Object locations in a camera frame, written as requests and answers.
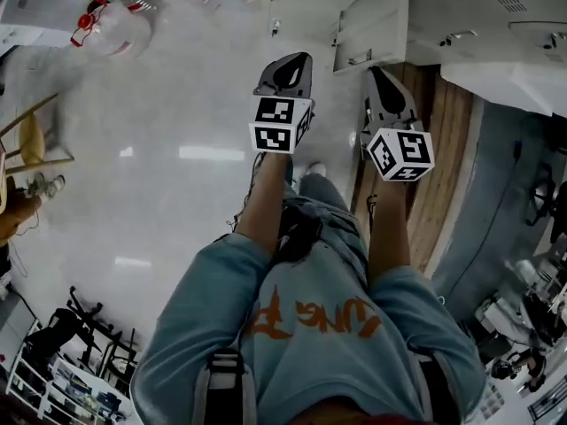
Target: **glossy floor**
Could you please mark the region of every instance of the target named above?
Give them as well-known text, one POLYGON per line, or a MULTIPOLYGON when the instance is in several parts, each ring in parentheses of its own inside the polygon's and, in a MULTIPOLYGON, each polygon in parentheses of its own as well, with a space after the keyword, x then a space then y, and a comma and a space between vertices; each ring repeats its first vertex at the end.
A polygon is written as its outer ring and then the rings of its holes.
MULTIPOLYGON (((195 253, 229 231, 240 210, 254 158, 252 89, 264 66, 285 54, 307 50, 315 61, 316 117, 296 164, 324 161, 349 195, 360 75, 334 77, 330 47, 272 39, 263 26, 249 15, 203 20, 169 8, 135 61, 75 48, 21 48, 7 61, 0 126, 58 91, 38 117, 76 157, 45 171, 63 174, 66 188, 40 210, 39 226, 11 243, 13 282, 43 321, 74 285, 104 304, 101 315, 116 328, 134 327, 147 342, 195 253)), ((14 140, 4 137, 7 149, 14 140)))

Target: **black office chair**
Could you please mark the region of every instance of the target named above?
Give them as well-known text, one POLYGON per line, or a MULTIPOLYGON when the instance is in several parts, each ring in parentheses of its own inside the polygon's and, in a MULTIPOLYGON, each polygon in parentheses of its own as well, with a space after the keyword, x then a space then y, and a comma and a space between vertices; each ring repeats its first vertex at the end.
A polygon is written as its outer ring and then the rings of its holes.
POLYGON ((533 227, 538 220, 549 214, 554 219, 549 241, 555 243, 559 235, 567 234, 567 182, 559 186, 554 199, 555 182, 551 166, 542 164, 541 171, 544 173, 543 177, 539 178, 530 188, 530 202, 536 210, 536 215, 533 220, 526 219, 525 223, 533 227))

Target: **person's left arm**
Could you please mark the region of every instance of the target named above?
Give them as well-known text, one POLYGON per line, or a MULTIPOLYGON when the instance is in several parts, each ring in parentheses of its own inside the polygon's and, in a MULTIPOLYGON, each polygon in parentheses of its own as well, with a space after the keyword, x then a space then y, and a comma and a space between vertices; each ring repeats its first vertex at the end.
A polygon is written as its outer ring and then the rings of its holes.
POLYGON ((198 372, 237 338, 276 251, 287 162, 266 156, 236 233, 197 254, 159 317, 131 383, 144 424, 190 423, 198 372))

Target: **blue-gray floor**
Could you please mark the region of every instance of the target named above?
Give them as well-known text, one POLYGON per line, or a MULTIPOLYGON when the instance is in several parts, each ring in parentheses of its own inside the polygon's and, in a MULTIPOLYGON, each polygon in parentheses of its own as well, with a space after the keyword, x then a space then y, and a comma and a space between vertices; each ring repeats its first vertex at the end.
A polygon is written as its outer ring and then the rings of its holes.
POLYGON ((545 117, 485 103, 466 198, 451 245, 432 278, 457 320, 469 318, 498 289, 523 289, 511 267, 533 255, 548 222, 525 224, 534 216, 529 189, 542 162, 553 167, 557 184, 565 165, 565 156, 553 153, 545 142, 545 124, 545 117), (521 155, 515 161, 518 143, 521 155))

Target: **forearm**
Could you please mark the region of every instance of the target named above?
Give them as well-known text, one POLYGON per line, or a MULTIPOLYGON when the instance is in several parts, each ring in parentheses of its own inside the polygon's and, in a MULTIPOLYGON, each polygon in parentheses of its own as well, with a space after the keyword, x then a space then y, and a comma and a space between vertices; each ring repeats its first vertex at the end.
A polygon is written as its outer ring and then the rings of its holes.
POLYGON ((380 182, 372 227, 367 274, 369 285, 388 270, 409 265, 404 183, 380 182))
POLYGON ((266 154, 236 229, 237 233, 258 243, 270 255, 274 255, 277 247, 288 162, 288 155, 266 154))

